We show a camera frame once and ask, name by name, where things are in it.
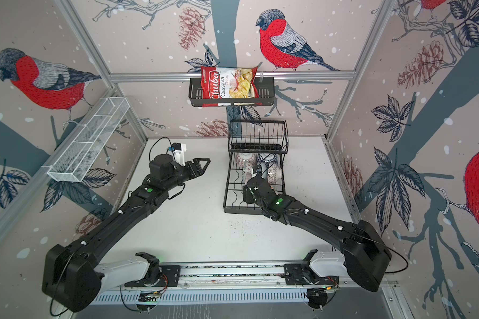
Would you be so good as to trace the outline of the orange diamond white bowl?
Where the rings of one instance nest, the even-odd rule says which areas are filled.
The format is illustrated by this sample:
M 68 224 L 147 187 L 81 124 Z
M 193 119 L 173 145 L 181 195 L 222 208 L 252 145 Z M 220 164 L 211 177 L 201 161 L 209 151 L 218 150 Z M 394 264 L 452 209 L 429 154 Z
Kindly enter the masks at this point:
M 252 162 L 246 162 L 243 165 L 242 171 L 242 183 L 246 184 L 251 178 L 256 175 L 256 165 Z

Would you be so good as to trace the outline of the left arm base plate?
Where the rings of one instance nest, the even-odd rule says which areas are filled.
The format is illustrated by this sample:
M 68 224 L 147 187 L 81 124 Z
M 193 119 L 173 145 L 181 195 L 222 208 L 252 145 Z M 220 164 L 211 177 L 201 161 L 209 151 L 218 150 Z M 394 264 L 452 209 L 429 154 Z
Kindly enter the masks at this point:
M 133 280 L 125 284 L 127 288 L 144 287 L 177 287 L 182 267 L 179 265 L 159 265 L 154 270 L 149 270 L 145 278 Z

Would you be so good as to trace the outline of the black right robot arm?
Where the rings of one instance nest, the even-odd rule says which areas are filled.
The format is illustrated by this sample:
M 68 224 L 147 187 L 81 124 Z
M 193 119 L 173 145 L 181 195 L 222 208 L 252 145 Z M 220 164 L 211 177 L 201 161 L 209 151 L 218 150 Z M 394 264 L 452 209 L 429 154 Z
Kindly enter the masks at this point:
M 347 274 L 356 284 L 367 291 L 379 290 L 392 255 L 370 223 L 353 223 L 320 213 L 290 195 L 277 193 L 260 175 L 243 186 L 243 200 L 257 205 L 272 221 L 323 239 L 344 256 Z

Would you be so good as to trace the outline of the blue geometric patterned bowl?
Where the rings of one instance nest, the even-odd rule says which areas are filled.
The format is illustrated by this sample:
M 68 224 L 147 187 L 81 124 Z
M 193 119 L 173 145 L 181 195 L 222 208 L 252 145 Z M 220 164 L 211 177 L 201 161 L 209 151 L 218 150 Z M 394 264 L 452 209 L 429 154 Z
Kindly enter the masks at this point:
M 256 156 L 253 153 L 237 153 L 236 163 L 240 168 L 254 166 L 256 164 Z

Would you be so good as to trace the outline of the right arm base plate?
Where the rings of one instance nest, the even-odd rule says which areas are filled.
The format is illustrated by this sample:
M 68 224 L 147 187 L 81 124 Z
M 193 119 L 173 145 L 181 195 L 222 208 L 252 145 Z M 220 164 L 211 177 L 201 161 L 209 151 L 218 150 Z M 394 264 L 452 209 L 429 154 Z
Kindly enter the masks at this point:
M 297 285 L 331 285 L 339 284 L 338 276 L 320 277 L 314 273 L 309 266 L 299 263 L 287 263 L 283 266 L 283 275 L 281 276 L 288 286 Z

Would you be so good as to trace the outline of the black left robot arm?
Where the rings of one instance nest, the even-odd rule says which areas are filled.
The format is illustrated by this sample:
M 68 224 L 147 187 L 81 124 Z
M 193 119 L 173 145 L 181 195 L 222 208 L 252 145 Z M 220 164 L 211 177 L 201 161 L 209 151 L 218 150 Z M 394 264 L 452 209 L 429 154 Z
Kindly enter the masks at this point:
M 169 154 L 160 154 L 149 163 L 150 173 L 118 211 L 95 229 L 68 246 L 56 245 L 45 257 L 42 292 L 71 312 L 79 312 L 102 292 L 135 280 L 156 282 L 159 260 L 137 253 L 123 263 L 103 264 L 102 258 L 136 224 L 171 199 L 169 192 L 204 175 L 208 158 L 194 158 L 180 164 Z

